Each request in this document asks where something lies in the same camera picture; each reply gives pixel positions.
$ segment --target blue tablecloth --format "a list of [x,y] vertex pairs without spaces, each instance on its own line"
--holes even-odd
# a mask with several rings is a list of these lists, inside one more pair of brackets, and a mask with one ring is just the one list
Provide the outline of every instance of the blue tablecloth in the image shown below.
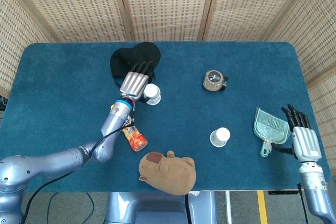
[[[18,67],[3,124],[0,157],[46,155],[97,141],[111,104],[119,97],[110,57],[135,42],[32,44]],[[156,42],[161,61],[154,83],[161,89],[157,106],[138,102],[136,126],[148,146],[134,152],[121,134],[106,164],[88,163],[48,191],[146,191],[138,164],[148,152],[195,160],[194,190],[290,189],[300,182],[300,163],[286,154],[260,156],[253,134],[256,107],[285,119],[282,106],[293,104],[318,133],[298,57],[286,42]],[[228,76],[224,92],[202,88],[207,70]],[[209,141],[226,127],[223,148]],[[291,145],[291,138],[285,144]],[[322,148],[326,179],[330,170]],[[46,179],[30,183],[34,190]]]

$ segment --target gray carpet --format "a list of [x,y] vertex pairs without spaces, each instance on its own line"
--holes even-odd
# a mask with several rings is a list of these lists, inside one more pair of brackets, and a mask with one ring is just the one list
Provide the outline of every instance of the gray carpet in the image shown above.
[[[329,185],[331,199],[336,209],[336,177]],[[48,202],[54,193],[40,192],[34,199],[26,223],[47,223]],[[22,207],[26,207],[32,193],[27,193]],[[90,193],[95,204],[95,211],[86,224],[103,223],[107,210],[107,193]],[[230,192],[232,221],[234,224],[259,224],[258,199],[255,191]],[[296,223],[305,224],[305,217],[299,195],[268,195],[265,192],[267,218],[269,224]],[[217,193],[218,223],[226,223],[225,193]],[[49,224],[75,223],[81,224],[92,210],[90,199],[85,193],[60,193],[51,202]],[[308,212],[309,224],[322,224]],[[138,214],[136,224],[184,224],[185,217],[180,213],[151,213]]]

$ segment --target stuffed toy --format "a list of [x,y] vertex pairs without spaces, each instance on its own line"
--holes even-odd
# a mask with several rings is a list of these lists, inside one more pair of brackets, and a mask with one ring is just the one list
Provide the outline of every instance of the stuffed toy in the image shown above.
[[140,181],[173,195],[188,194],[196,182],[195,162],[190,157],[167,157],[159,152],[149,152],[139,164]]

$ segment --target yellow floor line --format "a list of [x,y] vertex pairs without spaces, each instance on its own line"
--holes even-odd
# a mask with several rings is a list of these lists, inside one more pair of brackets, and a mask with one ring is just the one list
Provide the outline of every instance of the yellow floor line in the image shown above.
[[267,224],[267,214],[266,214],[264,191],[257,191],[257,194],[258,194],[260,223],[261,224]]

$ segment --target white cup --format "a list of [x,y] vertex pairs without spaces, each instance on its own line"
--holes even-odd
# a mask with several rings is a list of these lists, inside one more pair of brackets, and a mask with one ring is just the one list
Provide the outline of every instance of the white cup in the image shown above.
[[143,91],[143,96],[149,98],[147,104],[157,105],[161,101],[161,91],[155,84],[147,84]]
[[230,138],[230,131],[227,128],[219,128],[210,135],[211,143],[216,147],[223,147]]

